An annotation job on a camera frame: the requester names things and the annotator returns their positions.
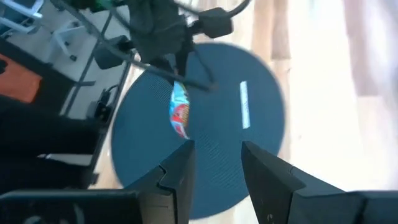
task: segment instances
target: round rotating platform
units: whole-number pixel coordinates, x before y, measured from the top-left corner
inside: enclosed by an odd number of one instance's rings
[[[207,93],[187,87],[191,103],[188,133],[196,149],[191,219],[223,212],[248,196],[242,141],[252,141],[277,155],[284,133],[282,95],[260,60],[226,44],[198,44],[197,50],[213,71],[218,89]],[[209,82],[193,53],[188,58],[187,78]],[[124,186],[184,143],[170,123],[171,92],[167,81],[145,72],[123,99],[111,144],[114,168]]]

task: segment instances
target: blue round mat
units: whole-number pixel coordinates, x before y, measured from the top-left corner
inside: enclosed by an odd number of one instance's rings
[[[223,212],[248,196],[243,140],[276,155],[284,133],[279,86],[259,59],[226,44],[198,44],[197,50],[213,71],[218,89],[206,93],[187,87],[188,133],[197,159],[192,219]],[[209,82],[194,53],[188,59],[187,78]],[[170,124],[171,92],[167,81],[144,72],[123,99],[111,141],[114,168],[123,185],[142,177],[184,143]]]

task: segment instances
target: white label strip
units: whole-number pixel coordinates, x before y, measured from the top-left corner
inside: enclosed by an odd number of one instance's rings
[[[242,109],[242,128],[250,128],[250,111],[248,98],[248,83],[243,81],[240,84],[241,88],[241,109]]]

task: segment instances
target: light wooden surface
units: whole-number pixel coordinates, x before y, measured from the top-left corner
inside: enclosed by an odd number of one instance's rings
[[[196,0],[232,9],[240,0]],[[398,25],[377,0],[252,0],[215,41],[252,51],[284,94],[279,156],[343,190],[398,189]],[[212,41],[201,35],[197,42]],[[125,93],[141,74],[131,69]],[[120,188],[105,140],[92,188]],[[192,223],[256,223],[248,198]]]

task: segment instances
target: orange object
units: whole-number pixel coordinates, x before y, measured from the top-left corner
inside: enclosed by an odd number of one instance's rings
[[[8,64],[0,74],[0,94],[31,103],[40,88],[42,77],[6,56],[0,54],[0,59]]]

